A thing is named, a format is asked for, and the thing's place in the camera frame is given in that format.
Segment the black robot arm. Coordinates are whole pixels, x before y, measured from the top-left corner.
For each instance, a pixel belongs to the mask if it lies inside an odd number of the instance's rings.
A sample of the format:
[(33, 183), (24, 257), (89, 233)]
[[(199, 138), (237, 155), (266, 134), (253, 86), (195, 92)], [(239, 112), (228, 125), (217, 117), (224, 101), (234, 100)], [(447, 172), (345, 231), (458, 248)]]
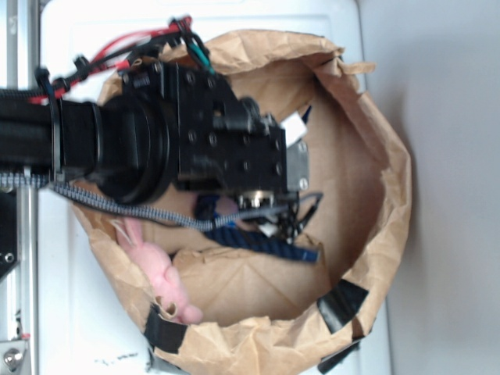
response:
[[(33, 91), (1, 93), (1, 186), (50, 186), (90, 207), (200, 231), (232, 220), (271, 222), (293, 241), (316, 209), (308, 198), (309, 154), (249, 97), (207, 70), (155, 62), (122, 73), (122, 91), (102, 105), (56, 94), (70, 81), (36, 73)], [(225, 195), (237, 212), (194, 220), (156, 213), (174, 186)]]

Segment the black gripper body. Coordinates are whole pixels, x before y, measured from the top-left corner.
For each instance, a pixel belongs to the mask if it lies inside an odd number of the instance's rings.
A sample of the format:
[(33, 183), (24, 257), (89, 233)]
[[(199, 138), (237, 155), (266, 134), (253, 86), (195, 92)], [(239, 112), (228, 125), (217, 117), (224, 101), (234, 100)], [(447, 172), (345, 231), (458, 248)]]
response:
[(323, 193), (310, 191), (309, 147), (307, 135), (308, 115), (294, 112), (280, 123), (285, 135), (286, 164), (276, 165), (285, 178), (285, 192), (254, 191), (238, 198), (241, 209), (251, 210), (254, 216), (247, 221), (254, 223), (258, 231), (268, 238), (293, 242), (315, 216)]

